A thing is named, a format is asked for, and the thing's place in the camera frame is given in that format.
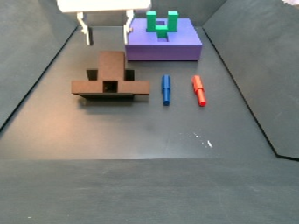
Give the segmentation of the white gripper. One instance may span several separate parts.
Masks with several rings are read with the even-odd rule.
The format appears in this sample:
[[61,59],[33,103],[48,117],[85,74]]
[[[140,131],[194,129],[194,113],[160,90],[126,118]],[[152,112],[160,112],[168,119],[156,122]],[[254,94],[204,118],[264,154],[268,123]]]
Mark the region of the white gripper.
[[77,20],[81,33],[85,35],[87,45],[94,45],[92,29],[85,24],[85,15],[90,11],[126,11],[127,21],[124,23],[124,44],[131,32],[131,24],[135,18],[135,11],[147,11],[152,7],[152,0],[57,0],[61,12],[77,12]]

